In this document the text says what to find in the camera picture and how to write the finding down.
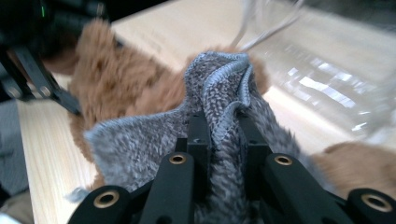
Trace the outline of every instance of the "metal ring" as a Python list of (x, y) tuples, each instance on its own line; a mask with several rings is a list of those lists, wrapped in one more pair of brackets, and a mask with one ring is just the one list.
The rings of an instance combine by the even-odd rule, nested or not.
[[(374, 195), (374, 194), (363, 194), (361, 195), (361, 200), (367, 204), (369, 207), (374, 208), (377, 211), (380, 212), (390, 212), (393, 210), (392, 205), (390, 205), (389, 202), (387, 202), (385, 199)], [(377, 200), (380, 203), (382, 203), (382, 205), (378, 205), (377, 203), (373, 203), (370, 200)]]
[(181, 154), (176, 154), (172, 157), (169, 158), (169, 161), (174, 164), (174, 165), (179, 165), (184, 163), (187, 160), (187, 158)]
[[(110, 196), (111, 199), (104, 201), (103, 199), (106, 196)], [(116, 192), (115, 190), (108, 190), (108, 191), (103, 192), (100, 195), (98, 195), (95, 198), (95, 200), (93, 201), (93, 205), (95, 205), (95, 207), (97, 207), (97, 208), (107, 208), (107, 207), (113, 205), (114, 203), (116, 203), (119, 200), (119, 198), (120, 198), (120, 195), (118, 192)]]
[(275, 157), (275, 161), (281, 165), (291, 165), (293, 161), (286, 156), (277, 156)]

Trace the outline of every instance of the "wooden table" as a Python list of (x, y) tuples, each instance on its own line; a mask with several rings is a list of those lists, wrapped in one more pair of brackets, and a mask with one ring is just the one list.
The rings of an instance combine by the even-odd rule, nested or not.
[[(188, 56), (231, 43), (240, 18), (238, 0), (183, 0), (116, 21), (113, 28), (127, 45), (138, 46), (177, 70), (185, 65)], [(249, 31), (242, 43), (253, 36), (254, 32)], [(385, 76), (396, 71), (395, 35), (312, 9), (304, 8), (299, 21), (267, 43), (277, 38), (353, 71), (373, 72), (372, 60), (381, 62), (379, 67)], [(260, 50), (266, 47), (268, 44), (263, 44), (253, 52), (261, 57)], [(267, 65), (271, 73), (275, 72), (271, 71), (270, 63)], [(61, 85), (68, 82), (66, 77), (56, 77)], [(327, 121), (280, 88), (272, 87), (264, 98), (279, 122), (291, 129), (307, 153), (354, 139), (336, 123)], [(19, 103), (19, 113), (35, 223), (65, 223), (78, 205), (69, 203), (64, 196), (77, 187), (91, 184), (94, 167), (74, 145), (62, 107), (49, 101)], [(383, 145), (392, 146), (395, 139), (394, 133)]]

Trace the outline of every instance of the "gray fuzzy cloth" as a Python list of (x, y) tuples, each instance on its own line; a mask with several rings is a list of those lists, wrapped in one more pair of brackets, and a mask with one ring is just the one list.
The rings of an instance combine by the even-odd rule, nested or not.
[(277, 124), (257, 91), (252, 71), (245, 53), (202, 53), (186, 71), (186, 97), (178, 108), (97, 124), (85, 137), (106, 184), (133, 191), (152, 180), (162, 157), (174, 151), (179, 137), (187, 137), (190, 116), (203, 110), (215, 149), (209, 174), (211, 192), (205, 205), (195, 206), (195, 223), (258, 222), (251, 217), (254, 206), (244, 189), (245, 164), (236, 119), (236, 113), (243, 111), (274, 152), (297, 158), (322, 187), (332, 190), (291, 134)]

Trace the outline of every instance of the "brown fur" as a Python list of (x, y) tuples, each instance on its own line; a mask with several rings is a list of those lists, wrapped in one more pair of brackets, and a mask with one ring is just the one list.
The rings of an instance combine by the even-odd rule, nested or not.
[(396, 199), (396, 154), (363, 143), (342, 143), (313, 155), (341, 197), (357, 188), (376, 189)]
[[(216, 48), (226, 52), (238, 49)], [(106, 119), (147, 115), (176, 108), (185, 95), (183, 74), (195, 56), (186, 61), (180, 72), (156, 62), (132, 47), (117, 48), (107, 23), (88, 24), (76, 53), (79, 57), (69, 90), (81, 106), (81, 116), (70, 115), (71, 132), (84, 157), (93, 162), (83, 132)], [(260, 93), (268, 90), (268, 76), (259, 60), (251, 58)], [(101, 174), (92, 189), (104, 185)]]

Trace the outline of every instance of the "black plastic part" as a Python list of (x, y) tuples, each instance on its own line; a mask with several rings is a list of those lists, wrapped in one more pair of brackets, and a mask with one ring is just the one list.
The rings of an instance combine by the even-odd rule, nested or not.
[(69, 112), (79, 114), (78, 100), (58, 85), (52, 74), (46, 70), (43, 63), (38, 59), (38, 56), (35, 56), (25, 46), (17, 47), (14, 51), (43, 99), (52, 99)]
[[(276, 160), (279, 156), (286, 159)], [(329, 193), (293, 157), (280, 153), (269, 155), (263, 175), (279, 201), (287, 223), (353, 223)]]
[(0, 48), (0, 84), (3, 86), (4, 91), (10, 98), (15, 98), (9, 92), (9, 90), (13, 89), (18, 92), (19, 100), (28, 101), (35, 99), (26, 83), (26, 78), (14, 62), (9, 59), (6, 50)]
[(247, 142), (247, 160), (245, 171), (245, 188), (247, 198), (259, 200), (261, 197), (260, 166), (264, 165), (265, 158), (272, 153), (268, 143), (262, 137), (253, 121), (246, 115), (239, 115), (239, 125)]
[(396, 202), (374, 189), (354, 189), (346, 201), (346, 211), (361, 224), (396, 223)]
[(194, 160), (191, 155), (183, 152), (166, 155), (151, 186), (139, 223), (192, 223), (193, 174)]
[(130, 224), (139, 223), (143, 208), (145, 207), (146, 200), (149, 196), (152, 183), (153, 180), (149, 181), (147, 184), (131, 193), (131, 203), (128, 207), (128, 212), (131, 216), (129, 222)]
[[(111, 200), (111, 195), (118, 194), (117, 201), (109, 207), (95, 206), (95, 200), (99, 205), (104, 205)], [(129, 220), (128, 204), (130, 203), (130, 194), (126, 189), (117, 186), (104, 186), (90, 193), (87, 198), (78, 206), (73, 216), (69, 219), (69, 224), (109, 224), (109, 223), (126, 223)]]
[(208, 191), (210, 169), (210, 137), (205, 114), (200, 111), (193, 114), (189, 122), (187, 153), (194, 157), (194, 200), (202, 201)]

